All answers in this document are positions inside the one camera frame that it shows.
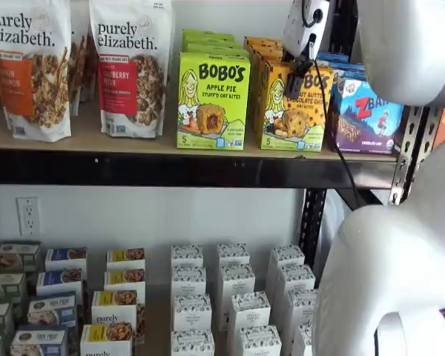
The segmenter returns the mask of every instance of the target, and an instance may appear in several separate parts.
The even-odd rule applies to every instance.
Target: electrical outlet
[[[20,235],[38,237],[41,234],[38,198],[16,198],[16,206],[20,222]]]

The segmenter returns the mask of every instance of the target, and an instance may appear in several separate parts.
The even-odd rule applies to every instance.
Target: cartoon girl illustration
[[[380,128],[379,131],[379,136],[384,136],[384,131],[386,131],[386,120],[389,117],[389,112],[388,110],[384,111],[384,115],[382,115],[379,119],[378,119],[378,128]]]
[[[178,122],[183,125],[195,125],[198,106],[198,78],[194,70],[189,69],[183,74],[179,85]]]
[[[268,91],[265,125],[273,125],[275,120],[282,119],[285,111],[285,102],[283,95],[285,93],[285,84],[281,78],[274,80]]]

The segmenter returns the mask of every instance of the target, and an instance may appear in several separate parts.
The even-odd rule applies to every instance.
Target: orange label
[[[33,115],[31,66],[21,53],[0,51],[0,96],[10,113]]]

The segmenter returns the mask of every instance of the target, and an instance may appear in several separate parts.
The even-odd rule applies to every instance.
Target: granola bag
[[[89,30],[89,0],[70,0],[71,52],[69,58],[69,105],[71,116],[77,116],[82,89]]]
[[[102,132],[162,134],[172,18],[171,0],[90,0]]]
[[[0,0],[0,96],[19,139],[71,135],[69,0]]]

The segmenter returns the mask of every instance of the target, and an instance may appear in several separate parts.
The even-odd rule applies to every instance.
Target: bobo's peanut butter chocolate chip box
[[[178,148],[243,149],[250,67],[247,58],[181,53]]]
[[[291,100],[285,96],[290,64],[269,61],[264,65],[257,98],[260,112],[256,118],[260,147],[320,152],[326,118],[316,69],[311,67],[303,80],[300,96]],[[320,74],[328,105],[334,73],[330,67],[320,66]]]

